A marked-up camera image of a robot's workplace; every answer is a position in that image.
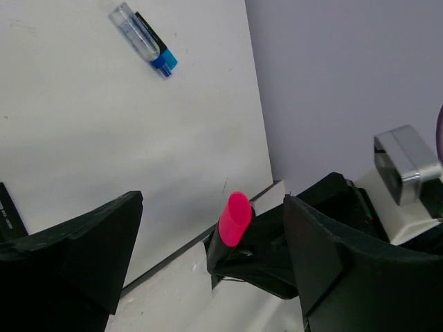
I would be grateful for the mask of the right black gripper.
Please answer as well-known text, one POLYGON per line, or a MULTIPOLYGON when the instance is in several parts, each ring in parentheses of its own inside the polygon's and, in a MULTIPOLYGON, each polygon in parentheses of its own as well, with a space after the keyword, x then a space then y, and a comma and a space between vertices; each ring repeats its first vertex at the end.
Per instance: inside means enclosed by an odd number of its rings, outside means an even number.
MULTIPOLYGON (((389 241, 367 192, 342 174, 326 175, 297 197, 329 218, 383 242, 389 241)), ((209 274, 213 286, 230 277, 281 299, 297 297, 283 208, 275 207, 252 218, 233 248, 222 241, 215 228, 209 242, 209 274)))

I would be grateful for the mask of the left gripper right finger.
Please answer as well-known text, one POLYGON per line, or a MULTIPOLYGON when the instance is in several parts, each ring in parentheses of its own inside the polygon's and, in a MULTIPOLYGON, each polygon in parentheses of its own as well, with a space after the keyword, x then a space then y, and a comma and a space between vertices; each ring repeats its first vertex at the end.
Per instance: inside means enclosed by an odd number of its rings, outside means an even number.
POLYGON ((312 331, 441 331, 442 258, 394 246, 284 198, 284 231, 312 331))

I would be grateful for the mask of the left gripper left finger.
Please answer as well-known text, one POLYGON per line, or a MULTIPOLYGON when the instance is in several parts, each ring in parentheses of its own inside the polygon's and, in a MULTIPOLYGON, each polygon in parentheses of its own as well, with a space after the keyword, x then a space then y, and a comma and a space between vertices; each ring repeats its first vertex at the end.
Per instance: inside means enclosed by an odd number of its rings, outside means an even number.
POLYGON ((143 213, 130 191, 1 244, 2 331, 104 331, 116 313, 143 213))

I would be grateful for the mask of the pink highlighter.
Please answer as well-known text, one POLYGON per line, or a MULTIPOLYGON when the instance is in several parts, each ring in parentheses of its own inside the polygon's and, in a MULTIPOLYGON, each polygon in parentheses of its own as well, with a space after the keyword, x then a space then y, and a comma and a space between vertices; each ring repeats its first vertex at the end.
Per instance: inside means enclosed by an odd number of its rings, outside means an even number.
POLYGON ((215 275, 219 262, 225 261, 241 241, 253 218, 253 208, 243 192, 233 192, 219 217, 207 252, 207 269, 215 275))

